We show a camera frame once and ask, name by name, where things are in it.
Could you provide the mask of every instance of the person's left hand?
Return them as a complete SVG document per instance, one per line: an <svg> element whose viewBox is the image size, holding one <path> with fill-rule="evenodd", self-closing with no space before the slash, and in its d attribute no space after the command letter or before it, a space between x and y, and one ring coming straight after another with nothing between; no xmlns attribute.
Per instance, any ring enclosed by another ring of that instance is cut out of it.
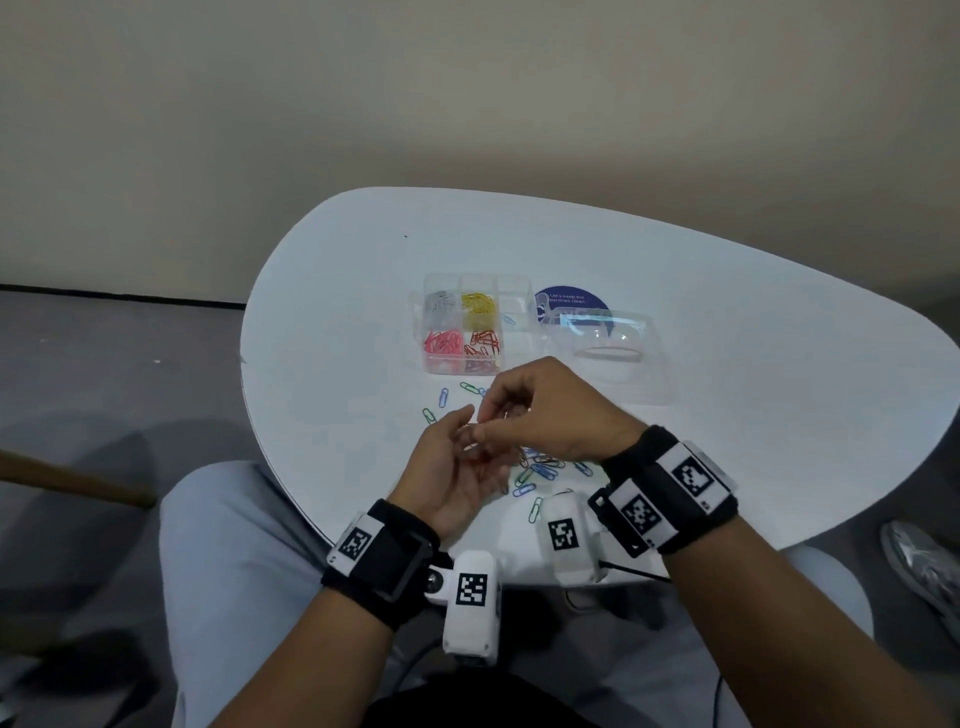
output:
<svg viewBox="0 0 960 728"><path fill-rule="evenodd" d="M506 493L514 450L477 448L464 452L458 432L473 415L473 405L448 413L423 431L387 500L429 525L445 542L460 535L484 501Z"/></svg>

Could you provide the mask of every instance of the beige wall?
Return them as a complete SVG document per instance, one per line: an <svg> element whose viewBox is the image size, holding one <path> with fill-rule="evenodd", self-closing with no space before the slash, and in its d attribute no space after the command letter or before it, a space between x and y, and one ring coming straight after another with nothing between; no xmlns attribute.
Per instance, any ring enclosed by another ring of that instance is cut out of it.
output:
<svg viewBox="0 0 960 728"><path fill-rule="evenodd" d="M960 282L957 0L5 0L0 282L242 301L372 184Z"/></svg>

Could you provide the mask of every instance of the person's right arm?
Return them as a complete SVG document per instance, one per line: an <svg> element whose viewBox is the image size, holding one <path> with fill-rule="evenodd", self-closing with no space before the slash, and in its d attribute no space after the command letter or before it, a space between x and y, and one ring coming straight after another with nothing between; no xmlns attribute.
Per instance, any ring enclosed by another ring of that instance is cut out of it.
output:
<svg viewBox="0 0 960 728"><path fill-rule="evenodd" d="M564 460L604 460L646 428L552 358L499 375L477 419L469 436L480 444ZM754 726L948 725L910 674L742 519L663 563Z"/></svg>

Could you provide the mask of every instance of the black cable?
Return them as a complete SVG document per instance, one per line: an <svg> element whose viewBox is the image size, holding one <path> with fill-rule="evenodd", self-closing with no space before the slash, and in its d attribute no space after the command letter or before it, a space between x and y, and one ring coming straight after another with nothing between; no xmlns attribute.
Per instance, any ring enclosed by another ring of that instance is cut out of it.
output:
<svg viewBox="0 0 960 728"><path fill-rule="evenodd" d="M609 561L598 561L597 565L601 567L606 567L607 569L616 569L617 571L626 571L627 573L635 573L637 576L646 576L648 579L653 579L654 581L662 581L666 584L673 583L666 576L660 576L658 573L650 573L649 571L641 571L639 569L628 569L627 567L621 567L619 564L612 564Z"/></svg>
<svg viewBox="0 0 960 728"><path fill-rule="evenodd" d="M409 662L403 666L403 670L400 671L400 675L397 677L396 682L394 682L394 688L390 691L390 695L400 692L400 688L403 687L403 682L410 675L410 672L413 670L413 668L417 666L417 663L443 643L444 641L438 637L436 640L432 640L431 642L425 644L420 648L420 650L414 653L414 656L410 658Z"/></svg>
<svg viewBox="0 0 960 728"><path fill-rule="evenodd" d="M720 725L720 689L723 687L723 675L717 675L717 687L713 689L713 728Z"/></svg>

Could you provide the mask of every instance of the qr code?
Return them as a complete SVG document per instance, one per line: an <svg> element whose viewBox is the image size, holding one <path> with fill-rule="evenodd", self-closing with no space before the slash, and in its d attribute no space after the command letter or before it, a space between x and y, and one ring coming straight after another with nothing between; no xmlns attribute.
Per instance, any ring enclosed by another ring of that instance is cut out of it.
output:
<svg viewBox="0 0 960 728"><path fill-rule="evenodd" d="M553 550L563 551L565 548L576 548L580 545L577 541L577 532L573 528L573 519L551 521L547 527L550 529Z"/></svg>
<svg viewBox="0 0 960 728"><path fill-rule="evenodd" d="M360 554L363 553L363 549L367 547L367 544L370 542L370 534L362 528L353 527L353 530L350 531L350 535L347 536L347 539L337 550L344 554L348 559L356 561Z"/></svg>
<svg viewBox="0 0 960 728"><path fill-rule="evenodd" d="M635 497L620 509L620 513L641 535L663 520L643 496Z"/></svg>
<svg viewBox="0 0 960 728"><path fill-rule="evenodd" d="M487 603L487 575L485 573L462 573L457 583L457 604L482 607Z"/></svg>
<svg viewBox="0 0 960 728"><path fill-rule="evenodd" d="M713 485L713 476L694 457L688 457L671 473L692 496L699 496Z"/></svg>

